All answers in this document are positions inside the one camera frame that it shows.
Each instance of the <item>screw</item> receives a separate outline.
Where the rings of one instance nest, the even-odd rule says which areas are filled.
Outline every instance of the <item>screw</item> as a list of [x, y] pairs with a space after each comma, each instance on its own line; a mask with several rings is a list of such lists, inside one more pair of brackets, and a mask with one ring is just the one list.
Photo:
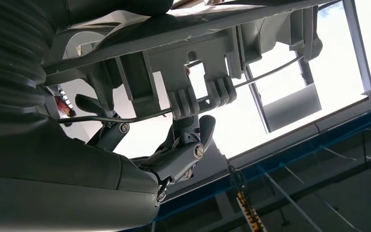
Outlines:
[[119, 130], [123, 134], [127, 133], [129, 131], [129, 129], [130, 129], [130, 126], [127, 123], [122, 123], [119, 126]]
[[201, 144], [198, 144], [194, 150], [194, 157], [199, 160], [202, 158], [203, 155], [204, 155], [204, 148], [202, 147]]
[[191, 175], [193, 174], [193, 169], [190, 168], [186, 173], [184, 173], [184, 178], [189, 179]]
[[158, 202], [162, 202], [166, 198], [167, 194], [166, 192], [160, 193], [160, 195], [157, 197]]

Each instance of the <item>pivot bolt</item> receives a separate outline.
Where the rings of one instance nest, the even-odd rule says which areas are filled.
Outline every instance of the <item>pivot bolt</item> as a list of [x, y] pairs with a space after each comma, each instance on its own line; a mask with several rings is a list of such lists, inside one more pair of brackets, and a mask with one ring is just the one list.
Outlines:
[[202, 147], [201, 144], [198, 144], [196, 148], [194, 149], [194, 157], [199, 160], [202, 158], [203, 155], [204, 155], [204, 148]]
[[193, 174], [193, 169], [190, 168], [190, 169], [188, 169], [188, 171], [186, 173], [184, 173], [184, 178], [189, 179], [192, 176], [192, 174]]
[[130, 126], [127, 123], [122, 123], [119, 126], [119, 130], [121, 133], [125, 134], [130, 130]]
[[166, 196], [167, 196], [167, 194], [166, 194], [165, 191], [160, 193], [160, 195], [157, 197], [157, 201], [162, 202], [166, 198]]

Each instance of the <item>yellow object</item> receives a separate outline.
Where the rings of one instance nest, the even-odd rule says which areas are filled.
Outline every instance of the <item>yellow object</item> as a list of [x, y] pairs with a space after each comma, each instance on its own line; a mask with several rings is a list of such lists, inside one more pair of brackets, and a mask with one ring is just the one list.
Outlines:
[[259, 219], [255, 210], [252, 209], [253, 210], [252, 213], [254, 215], [251, 215], [251, 212], [245, 207], [245, 205], [247, 205], [246, 204], [247, 200], [243, 193], [240, 193], [240, 192], [237, 193], [237, 202], [241, 208], [241, 211], [244, 213], [245, 219], [247, 220], [248, 224], [251, 227], [251, 231], [252, 232], [267, 232], [264, 224], [262, 224], [262, 221], [261, 219]]

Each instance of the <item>gray mount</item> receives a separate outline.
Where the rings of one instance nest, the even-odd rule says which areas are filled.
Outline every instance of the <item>gray mount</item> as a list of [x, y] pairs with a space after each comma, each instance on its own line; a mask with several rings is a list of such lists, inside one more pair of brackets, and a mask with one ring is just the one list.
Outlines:
[[[172, 11], [157, 18], [120, 25], [84, 56], [59, 60], [61, 45], [52, 48], [45, 85], [83, 78], [96, 91], [105, 110], [113, 108], [112, 90], [124, 84], [137, 116], [160, 111], [153, 72], [161, 72], [175, 120], [195, 116], [237, 97], [232, 78], [262, 58], [276, 42], [290, 46], [308, 61], [319, 55], [317, 2], [300, 1], [275, 7], [228, 5]], [[110, 27], [76, 28], [55, 38], [67, 44], [82, 31], [104, 36]], [[196, 99], [184, 65], [201, 60], [209, 103]]]

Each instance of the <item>gray plastic housing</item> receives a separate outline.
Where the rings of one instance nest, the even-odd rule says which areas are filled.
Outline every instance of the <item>gray plastic housing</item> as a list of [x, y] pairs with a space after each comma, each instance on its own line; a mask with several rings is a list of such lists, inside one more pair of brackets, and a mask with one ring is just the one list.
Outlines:
[[[69, 72], [68, 80], [70, 75], [82, 78], [70, 70], [107, 59], [117, 63], [119, 75], [106, 75], [112, 81], [104, 80], [103, 85], [111, 92], [107, 83], [115, 83], [113, 80], [121, 76], [137, 116], [161, 110], [152, 72], [162, 74], [173, 118], [194, 116], [234, 101], [237, 94], [231, 78], [240, 79], [245, 66], [261, 59], [276, 42], [300, 51], [305, 61], [318, 56], [322, 44], [316, 35], [316, 2], [304, 0], [273, 7], [211, 6], [137, 19], [137, 23], [117, 27], [85, 56], [58, 62], [51, 59], [45, 68], [47, 82], [61, 79], [56, 76], [63, 71]], [[204, 65], [202, 78], [209, 103], [196, 99], [184, 67], [195, 60]]]

